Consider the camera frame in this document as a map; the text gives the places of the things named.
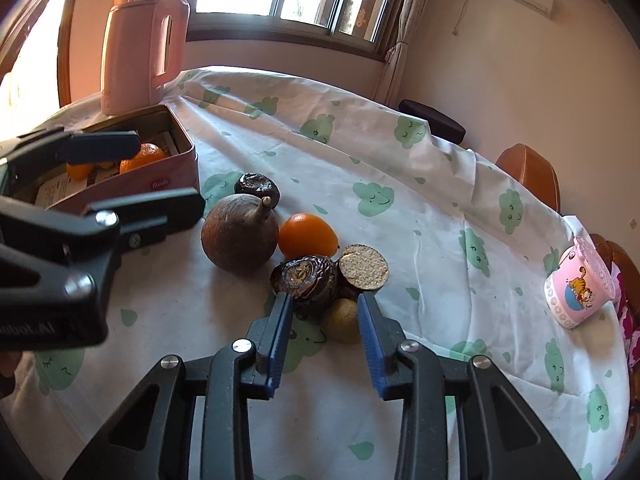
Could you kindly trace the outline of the window with dark frame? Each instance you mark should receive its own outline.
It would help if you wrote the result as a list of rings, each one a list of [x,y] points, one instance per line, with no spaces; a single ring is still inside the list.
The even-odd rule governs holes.
[[[401,0],[188,0],[190,41],[265,40],[382,58]]]

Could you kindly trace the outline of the dark wrinkled passion fruit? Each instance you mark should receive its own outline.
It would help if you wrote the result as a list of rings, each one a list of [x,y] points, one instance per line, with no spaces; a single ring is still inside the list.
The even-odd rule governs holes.
[[[235,194],[250,194],[258,198],[269,197],[270,208],[274,209],[280,202],[280,190],[273,180],[264,174],[256,174],[256,172],[247,172],[242,174],[234,184]]]

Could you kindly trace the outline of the small orange in box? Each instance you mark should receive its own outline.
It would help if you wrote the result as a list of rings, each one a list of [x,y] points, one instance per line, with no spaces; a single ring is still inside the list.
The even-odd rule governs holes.
[[[95,164],[65,165],[67,175],[75,182],[87,179],[96,170]]]

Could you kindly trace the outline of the pink metal tin box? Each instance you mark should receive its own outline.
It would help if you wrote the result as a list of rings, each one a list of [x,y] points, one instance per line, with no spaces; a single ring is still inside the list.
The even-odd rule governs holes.
[[[198,155],[195,146],[177,116],[164,104],[98,122],[84,131],[134,130],[142,143],[158,145],[166,157],[134,171],[119,173],[116,162],[101,162],[96,170],[80,182],[73,181],[65,165],[58,166],[13,195],[3,195],[43,209],[57,209],[81,214],[85,206],[112,198],[200,187]]]

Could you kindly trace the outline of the pink cartoon cup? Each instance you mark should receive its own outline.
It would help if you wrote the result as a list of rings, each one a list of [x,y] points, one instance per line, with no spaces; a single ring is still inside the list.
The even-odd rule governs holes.
[[[615,297],[611,272],[593,244],[576,236],[559,266],[544,281],[544,299],[551,315],[572,330]]]

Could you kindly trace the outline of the small yellow-green fruit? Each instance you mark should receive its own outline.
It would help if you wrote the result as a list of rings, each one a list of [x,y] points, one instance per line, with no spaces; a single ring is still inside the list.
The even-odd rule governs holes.
[[[321,321],[321,328],[329,339],[340,344],[359,344],[358,306],[356,301],[337,299]]]

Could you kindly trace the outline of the halved fruit with beige flesh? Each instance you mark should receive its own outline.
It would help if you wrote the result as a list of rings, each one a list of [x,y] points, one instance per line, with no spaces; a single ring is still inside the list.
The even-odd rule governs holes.
[[[363,245],[347,246],[337,260],[342,293],[356,300],[363,292],[380,290],[390,278],[390,267],[376,249]]]

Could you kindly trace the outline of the small orange kumquat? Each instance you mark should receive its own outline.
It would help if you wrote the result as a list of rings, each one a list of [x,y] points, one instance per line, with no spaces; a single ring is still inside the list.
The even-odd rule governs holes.
[[[305,256],[332,257],[337,252],[338,237],[323,219],[314,214],[293,214],[279,231],[280,252],[288,259]]]

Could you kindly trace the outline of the cloud pattern tablecloth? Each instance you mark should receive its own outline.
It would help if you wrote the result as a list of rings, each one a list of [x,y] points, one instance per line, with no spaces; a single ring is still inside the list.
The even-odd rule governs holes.
[[[246,172],[270,177],[277,216],[316,214],[342,246],[376,249],[390,268],[376,299],[411,339],[441,356],[489,356],[584,479],[603,479],[629,408],[624,344],[605,308],[564,330],[544,280],[582,226],[541,203],[482,156],[434,138],[389,108],[303,78],[189,70],[165,104],[198,153],[216,203]],[[270,267],[218,269],[199,229],[128,252],[100,346],[25,354],[1,414],[43,477],[59,479],[163,357],[211,356],[271,304]]]

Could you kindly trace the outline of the large brown round fruit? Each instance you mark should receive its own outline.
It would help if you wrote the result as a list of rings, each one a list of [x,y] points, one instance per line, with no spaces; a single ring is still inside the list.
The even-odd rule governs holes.
[[[272,198],[233,194],[209,211],[201,230],[205,255],[218,268],[236,275],[255,272],[277,248],[279,225]]]

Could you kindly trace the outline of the dark pinecone-like fruit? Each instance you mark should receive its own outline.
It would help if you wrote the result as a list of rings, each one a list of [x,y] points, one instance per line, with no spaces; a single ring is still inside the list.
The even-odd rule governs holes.
[[[295,258],[272,270],[270,285],[275,295],[291,296],[295,313],[318,320],[334,300],[337,266],[329,257]]]

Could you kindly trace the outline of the wooden door frame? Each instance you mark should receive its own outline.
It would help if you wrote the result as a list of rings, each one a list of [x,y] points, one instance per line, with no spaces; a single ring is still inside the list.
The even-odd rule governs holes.
[[[66,0],[39,0],[16,36],[11,69],[1,83],[1,113],[17,117],[60,108],[58,36]]]

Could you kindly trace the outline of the right beige curtain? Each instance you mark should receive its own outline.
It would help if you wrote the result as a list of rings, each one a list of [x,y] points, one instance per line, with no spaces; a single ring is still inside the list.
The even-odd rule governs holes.
[[[393,106],[397,103],[399,87],[408,58],[409,44],[420,25],[427,3],[428,0],[402,0],[396,40],[385,55],[385,63],[373,91],[372,99],[375,102],[386,106]]]

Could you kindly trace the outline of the pink electric kettle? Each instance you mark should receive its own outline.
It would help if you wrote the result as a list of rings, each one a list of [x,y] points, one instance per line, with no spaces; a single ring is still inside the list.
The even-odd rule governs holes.
[[[182,71],[190,18],[186,0],[113,6],[102,49],[101,112],[116,116],[158,104]]]

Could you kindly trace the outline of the dark round stool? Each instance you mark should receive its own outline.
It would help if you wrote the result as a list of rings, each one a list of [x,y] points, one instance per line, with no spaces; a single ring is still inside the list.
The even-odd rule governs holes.
[[[398,105],[398,110],[402,114],[426,120],[433,136],[438,136],[457,145],[460,145],[464,140],[465,128],[434,107],[413,100],[402,100]]]

